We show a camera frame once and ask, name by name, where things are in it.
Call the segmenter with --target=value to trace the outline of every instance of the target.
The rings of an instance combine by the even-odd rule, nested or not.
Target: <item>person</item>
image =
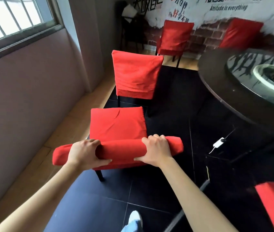
[[[194,232],[237,232],[221,211],[180,168],[170,153],[165,136],[157,134],[142,138],[147,147],[145,156],[135,158],[160,168],[177,196]],[[1,224],[0,232],[43,231],[57,205],[71,184],[85,170],[109,164],[95,155],[99,140],[82,140],[72,145],[67,163],[32,197],[9,215]],[[142,231],[142,219],[137,211],[129,218],[123,232]]]

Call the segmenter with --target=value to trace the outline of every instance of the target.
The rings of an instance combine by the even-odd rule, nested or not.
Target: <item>wooden floor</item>
[[[155,54],[150,50],[143,50],[141,53]],[[196,59],[181,58],[179,67],[197,70],[197,62]],[[172,56],[164,56],[163,65],[175,67],[177,59],[172,62]],[[90,110],[103,108],[114,87],[114,70],[111,62],[106,66],[105,77],[97,88],[92,93],[81,97],[0,200],[0,222],[59,171],[60,166],[52,165],[52,154],[56,147],[74,143],[89,136]]]

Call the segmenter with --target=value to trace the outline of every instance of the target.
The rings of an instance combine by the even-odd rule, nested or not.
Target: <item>brick wall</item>
[[[200,28],[192,31],[185,52],[202,54],[206,50],[217,48],[220,45],[231,21],[232,18],[218,20],[215,23],[203,24]],[[156,41],[161,34],[162,28],[148,27],[145,31],[146,43],[156,46]],[[274,35],[260,34],[254,44],[254,48],[274,52]]]

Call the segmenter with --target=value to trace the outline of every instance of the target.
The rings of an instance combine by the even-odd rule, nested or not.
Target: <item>foot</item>
[[[141,227],[143,226],[142,218],[138,211],[132,211],[132,213],[130,214],[130,218],[128,219],[128,223],[131,223],[134,220],[140,221]]]

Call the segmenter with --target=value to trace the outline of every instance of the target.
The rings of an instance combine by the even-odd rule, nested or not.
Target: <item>jeans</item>
[[[139,220],[134,220],[128,225],[126,225],[121,232],[143,232],[141,227],[141,222]]]

